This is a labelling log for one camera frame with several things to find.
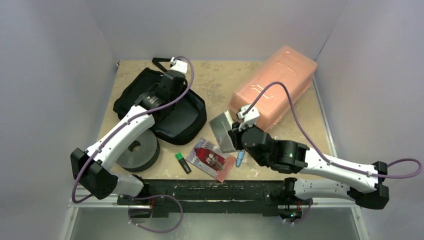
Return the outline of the black student backpack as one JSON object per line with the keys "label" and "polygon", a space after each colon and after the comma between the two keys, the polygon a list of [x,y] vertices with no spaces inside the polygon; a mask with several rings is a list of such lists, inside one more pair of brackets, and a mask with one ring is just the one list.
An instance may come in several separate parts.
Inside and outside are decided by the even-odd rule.
{"label": "black student backpack", "polygon": [[[159,70],[145,68],[114,102],[113,111],[120,120],[134,105],[140,105],[146,110],[166,105],[154,94],[154,88],[161,81],[163,74],[170,70],[162,65],[163,62],[166,62],[165,58],[154,57],[152,63]],[[187,87],[186,79],[179,96]],[[151,131],[157,138],[173,145],[188,144],[207,120],[205,101],[191,89],[178,102],[153,112],[152,115],[155,124],[151,127]]]}

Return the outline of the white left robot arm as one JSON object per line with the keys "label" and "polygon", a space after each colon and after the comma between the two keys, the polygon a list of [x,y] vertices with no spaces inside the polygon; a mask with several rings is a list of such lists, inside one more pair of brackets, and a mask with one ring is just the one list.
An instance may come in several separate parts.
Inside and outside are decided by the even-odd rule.
{"label": "white left robot arm", "polygon": [[170,108],[189,92],[194,77],[195,71],[191,69],[186,89],[172,101],[152,109],[145,109],[139,103],[134,104],[128,114],[103,138],[86,150],[76,148],[71,153],[72,175],[75,179],[71,192],[73,203],[82,203],[92,196],[101,200],[112,193],[128,195],[138,205],[148,201],[149,191],[141,180],[133,175],[112,174],[110,169],[124,150],[154,125],[154,113]]}

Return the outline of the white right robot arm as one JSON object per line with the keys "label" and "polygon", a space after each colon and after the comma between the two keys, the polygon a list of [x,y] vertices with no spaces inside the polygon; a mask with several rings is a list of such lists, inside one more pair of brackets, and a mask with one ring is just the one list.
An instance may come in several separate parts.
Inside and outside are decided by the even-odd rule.
{"label": "white right robot arm", "polygon": [[281,174],[309,174],[326,178],[327,189],[306,187],[305,181],[296,180],[281,189],[280,196],[288,204],[301,197],[340,198],[354,201],[358,206],[382,210],[388,203],[389,188],[383,185],[387,164],[380,161],[371,165],[353,163],[319,153],[316,149],[291,140],[275,140],[257,126],[228,131],[236,150],[244,149],[261,167]]}

